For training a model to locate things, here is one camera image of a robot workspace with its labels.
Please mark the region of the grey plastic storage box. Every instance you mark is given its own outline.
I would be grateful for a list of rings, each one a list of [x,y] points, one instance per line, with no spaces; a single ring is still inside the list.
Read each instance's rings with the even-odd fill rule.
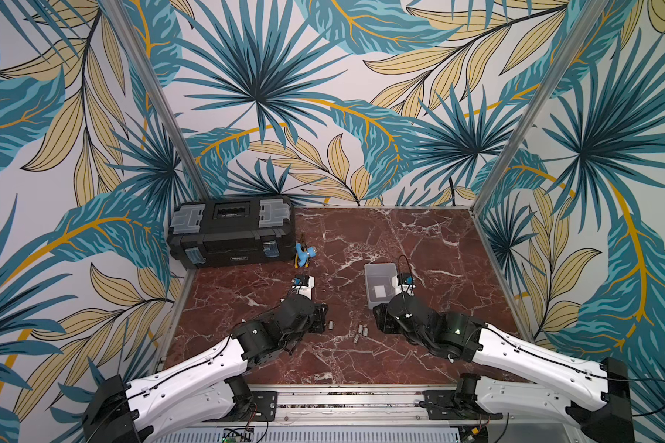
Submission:
[[[401,293],[397,267],[393,263],[371,263],[364,266],[364,278],[370,310],[388,304]]]

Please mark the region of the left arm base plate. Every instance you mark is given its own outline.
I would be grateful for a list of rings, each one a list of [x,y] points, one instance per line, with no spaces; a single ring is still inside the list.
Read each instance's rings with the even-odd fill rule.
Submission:
[[[253,391],[242,402],[237,402],[227,415],[218,419],[218,422],[273,422],[276,418],[277,404],[277,391]]]

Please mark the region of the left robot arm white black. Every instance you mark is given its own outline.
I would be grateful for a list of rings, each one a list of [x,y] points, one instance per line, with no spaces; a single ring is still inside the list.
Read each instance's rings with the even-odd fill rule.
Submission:
[[[327,312],[326,304],[293,292],[174,367],[131,381],[107,378],[81,420],[86,441],[151,442],[203,421],[247,413],[253,395],[245,374],[293,352],[306,334],[325,332]]]

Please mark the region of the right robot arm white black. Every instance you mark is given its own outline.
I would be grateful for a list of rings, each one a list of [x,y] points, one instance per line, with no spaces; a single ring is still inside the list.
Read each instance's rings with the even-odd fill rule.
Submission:
[[[583,360],[528,343],[458,312],[439,313],[409,293],[371,306],[378,329],[449,362],[485,365],[520,383],[465,374],[451,408],[478,415],[528,413],[579,429],[596,442],[635,441],[626,365],[612,357]]]

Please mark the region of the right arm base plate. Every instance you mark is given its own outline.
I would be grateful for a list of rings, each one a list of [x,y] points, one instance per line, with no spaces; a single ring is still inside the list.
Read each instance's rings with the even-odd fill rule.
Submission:
[[[428,419],[432,421],[443,420],[478,420],[485,423],[488,420],[499,420],[504,416],[501,413],[487,413],[474,402],[467,401],[464,395],[456,398],[454,389],[441,391],[423,391],[423,399],[419,407],[424,409]]]

